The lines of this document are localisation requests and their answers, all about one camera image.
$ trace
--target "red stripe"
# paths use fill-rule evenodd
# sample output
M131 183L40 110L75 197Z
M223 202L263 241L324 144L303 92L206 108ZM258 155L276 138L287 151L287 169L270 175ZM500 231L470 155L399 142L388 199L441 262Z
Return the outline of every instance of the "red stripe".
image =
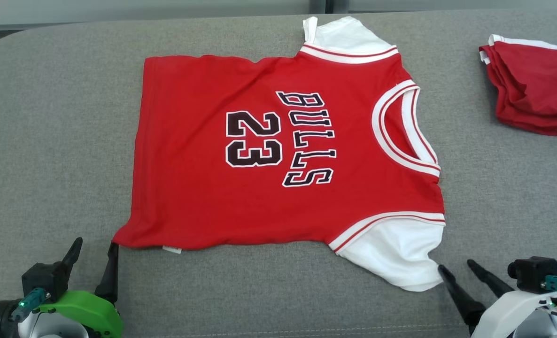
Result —
M401 218L401 217L414 217L414 218L420 218L422 220L427 220L427 221L433 221L433 222L444 222L444 220L431 220L430 218L425 218L425 217L420 217L420 216L416 216L416 215L396 215L396 216L384 216L381 218L377 218L374 221L371 221L370 223L368 223L367 225L363 226L360 230L356 231L353 235L349 236L348 239L346 239L343 243L341 243L340 246L338 246L337 248L335 248L335 252L338 252L339 249L343 248L343 246L345 244L347 244L352 238L356 237L356 235L358 235L358 233L360 233L361 231L363 231L364 229L366 229L367 227L369 227L369 225L378 222L380 220L384 220L386 218Z
M414 126L414 130L416 130L416 133L418 134L418 138L420 139L420 142L423 143L423 146L425 146L425 148L427 149L427 152L429 153L429 155L433 159L433 162L437 163L437 159L435 158L435 155L433 155L433 152L431 152L431 148L429 148L429 146L427 146L427 143L425 143L425 140L421 136L422 134L420 133L420 130L418 130L418 127L416 126L416 114L414 113L414 110L416 108L416 98L417 97L418 97L418 90L415 90L414 91L414 96L412 97L412 109L410 109L410 114L412 114L412 125Z
M399 96L399 94L400 94L402 91L405 91L405 90L407 90L408 88L410 88L410 87L412 87L412 86L416 86L416 85L408 85L408 86L405 86L404 88L398 90L397 92L395 92L395 94L393 94L392 97L390 97L390 98L387 100L387 102L391 101L393 98L396 98L397 96ZM381 126L382 126L382 124L381 124L381 115L383 114L382 110L383 110L384 108L385 108L385 106L381 107L381 114L379 115L379 131L380 131L381 134L383 135L383 138L385 138L385 133L383 132L383 128L381 128ZM392 145L391 145L389 142L387 142L387 146L392 150L392 152L393 152L394 154L396 154L397 156L399 156L402 160L405 160L405 161L407 161L407 162L409 162L409 163L413 163L413 164L416 164L416 165L420 165L421 167L432 168L432 169L436 169L437 171L440 171L440 169L439 169L438 167L436 167L435 165L431 165L431 164L423 163L423 162L413 162L413 161L408 160L407 158L402 157L402 156L392 147Z
M316 51L323 52L323 53L327 53L327 54L333 54L333 55L339 55L339 56L348 56L348 57L350 57L350 58L367 58L367 57L369 57L369 56L378 56L378 55L383 55L383 54L386 54L386 53L388 53L388 52L391 52L391 51L394 51L394 50L397 49L397 47L392 47L391 49L388 49L388 50L386 50L386 51L384 51L384 52L380 52L380 53L378 53L378 54L351 55L351 54L341 54L341 53L336 53L336 52L329 52L329 51L325 51L324 49L320 49L320 48L318 48L318 47L314 47L314 46L311 46L311 45L304 45L304 47L308 47L308 48L314 49L314 50L316 50Z

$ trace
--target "folded red shirt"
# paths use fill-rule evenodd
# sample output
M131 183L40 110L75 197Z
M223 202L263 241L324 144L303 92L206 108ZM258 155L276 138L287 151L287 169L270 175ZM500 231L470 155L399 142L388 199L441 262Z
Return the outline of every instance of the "folded red shirt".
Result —
M479 50L487 75L498 88L498 120L557 136L557 46L498 35L488 42Z

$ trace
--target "red jersey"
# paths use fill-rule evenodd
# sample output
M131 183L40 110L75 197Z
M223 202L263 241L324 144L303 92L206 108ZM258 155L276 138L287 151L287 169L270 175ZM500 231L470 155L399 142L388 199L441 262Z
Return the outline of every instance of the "red jersey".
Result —
M493 34L480 55L498 88L498 120L557 136L557 46Z
M412 291L441 281L437 157L397 47L304 21L292 58L145 61L132 214L114 241L196 250L316 240Z

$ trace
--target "gray fabric surface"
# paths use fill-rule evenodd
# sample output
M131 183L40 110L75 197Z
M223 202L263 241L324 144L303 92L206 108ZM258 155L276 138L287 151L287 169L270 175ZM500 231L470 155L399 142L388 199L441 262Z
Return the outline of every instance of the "gray fabric surface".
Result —
M557 259L557 138L496 122L478 47L495 32L557 44L557 11L356 17L399 47L422 88L418 119L440 158L448 223L432 257L491 304L466 259L501 277L517 258ZM130 214L147 56L291 56L304 18L86 23L0 40L0 299L21 296L21 274L61 259L77 236L70 287L94 291ZM127 338L467 335L442 285L402 291L320 243L122 249L119 293Z

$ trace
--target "clothing tag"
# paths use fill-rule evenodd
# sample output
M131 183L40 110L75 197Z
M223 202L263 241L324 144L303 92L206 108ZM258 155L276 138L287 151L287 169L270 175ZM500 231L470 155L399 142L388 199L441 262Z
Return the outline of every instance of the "clothing tag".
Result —
M171 253L178 253L180 254L182 252L181 248L174 248L172 246L162 246L162 249L169 251Z

